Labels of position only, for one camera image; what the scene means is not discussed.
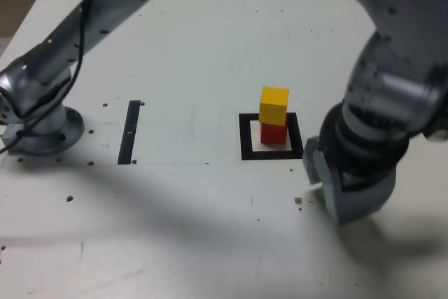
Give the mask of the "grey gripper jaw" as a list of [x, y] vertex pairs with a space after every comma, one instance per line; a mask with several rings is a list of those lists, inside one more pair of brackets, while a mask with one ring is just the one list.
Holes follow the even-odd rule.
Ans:
[[329, 183], [329, 169], [319, 148], [319, 138], [309, 138], [305, 144], [303, 164], [310, 184]]
[[334, 167], [323, 167], [321, 183], [326, 210], [338, 225], [369, 216], [390, 198], [395, 179], [395, 169], [385, 174], [356, 176]]

